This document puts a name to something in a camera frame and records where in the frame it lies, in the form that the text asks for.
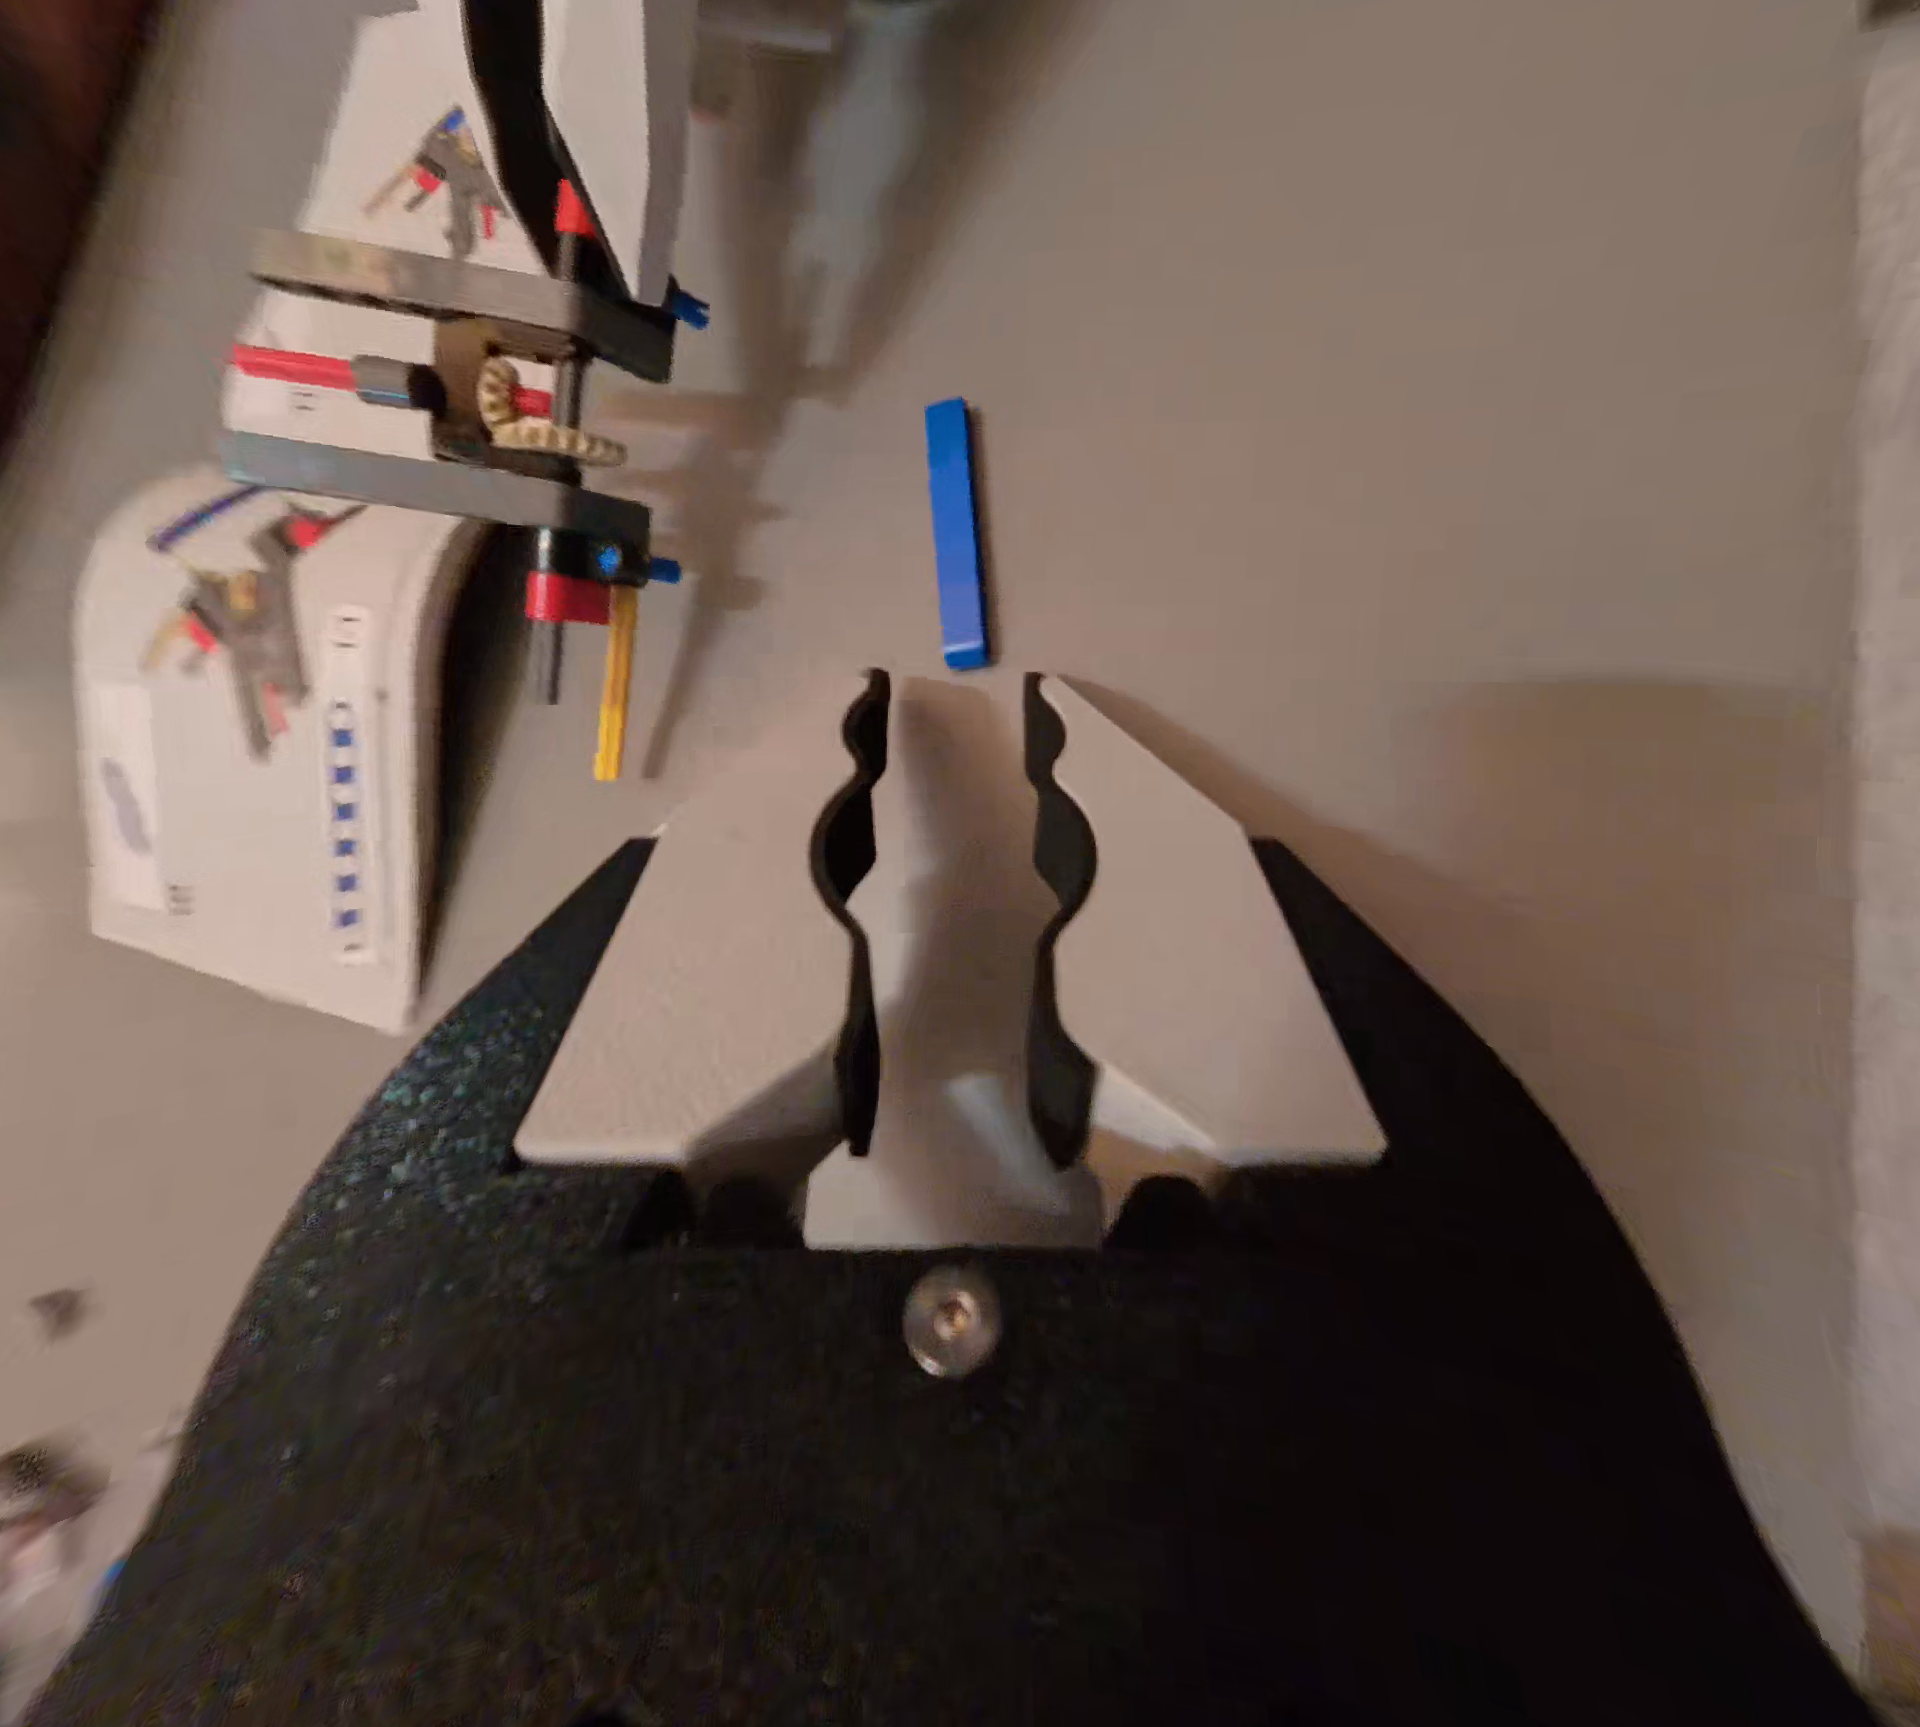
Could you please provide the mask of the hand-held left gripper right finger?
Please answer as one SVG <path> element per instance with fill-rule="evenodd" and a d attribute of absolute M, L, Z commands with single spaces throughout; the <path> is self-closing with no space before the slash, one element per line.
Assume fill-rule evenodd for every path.
<path fill-rule="evenodd" d="M 1024 1073 L 1088 1171 L 1375 1163 L 1385 1135 L 1249 834 L 1079 692 L 1021 684 L 1033 866 Z"/>

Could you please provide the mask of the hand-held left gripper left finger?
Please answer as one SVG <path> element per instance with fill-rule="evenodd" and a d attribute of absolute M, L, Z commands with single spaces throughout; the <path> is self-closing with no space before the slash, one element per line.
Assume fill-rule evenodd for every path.
<path fill-rule="evenodd" d="M 641 842 L 517 1161 L 809 1171 L 867 1153 L 882 1051 L 852 893 L 878 856 L 889 710 L 887 672 L 841 676 Z"/>

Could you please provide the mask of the grey technic gear assembly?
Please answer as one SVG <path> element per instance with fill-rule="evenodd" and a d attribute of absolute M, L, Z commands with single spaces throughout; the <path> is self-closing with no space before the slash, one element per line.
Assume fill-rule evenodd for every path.
<path fill-rule="evenodd" d="M 543 690 L 557 698 L 563 632 L 605 630 L 591 780 L 622 778 L 632 720 L 637 602 L 673 586 L 675 560 L 656 552 L 646 504 L 603 492 L 591 476 L 626 464 L 626 446 L 584 422 L 588 374 L 610 366 L 662 386 L 684 328 L 707 324 L 707 304 L 665 282 L 656 304 L 601 292 L 590 254 L 600 228 L 570 186 L 554 204 L 557 274 L 527 274 L 463 258 L 402 252 L 310 232 L 264 234 L 254 280 L 265 290 L 405 316 L 430 324 L 430 362 L 377 354 L 318 356 L 236 346 L 248 380 L 356 402 L 427 426 L 427 456 L 230 430 L 220 466 L 240 486 L 380 506 L 529 542 L 523 620 L 541 638 Z"/>

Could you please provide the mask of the blue lego beam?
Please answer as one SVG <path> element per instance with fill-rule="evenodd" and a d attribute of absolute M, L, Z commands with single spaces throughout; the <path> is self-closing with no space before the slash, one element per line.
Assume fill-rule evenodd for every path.
<path fill-rule="evenodd" d="M 940 654 L 949 672 L 971 674 L 992 664 L 994 644 L 966 400 L 928 406 L 924 448 Z"/>

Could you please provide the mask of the open lego instruction booklet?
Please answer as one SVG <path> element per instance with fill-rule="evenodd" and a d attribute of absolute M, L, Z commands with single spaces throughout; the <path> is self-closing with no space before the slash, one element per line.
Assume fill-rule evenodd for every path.
<path fill-rule="evenodd" d="M 475 156 L 418 12 L 358 26 L 296 232 L 450 256 Z M 430 466 L 427 318 L 257 290 L 212 464 L 134 492 L 73 598 L 92 929 L 254 993 L 399 1031 L 441 844 L 447 630 L 468 520 L 228 476 L 228 436 Z"/>

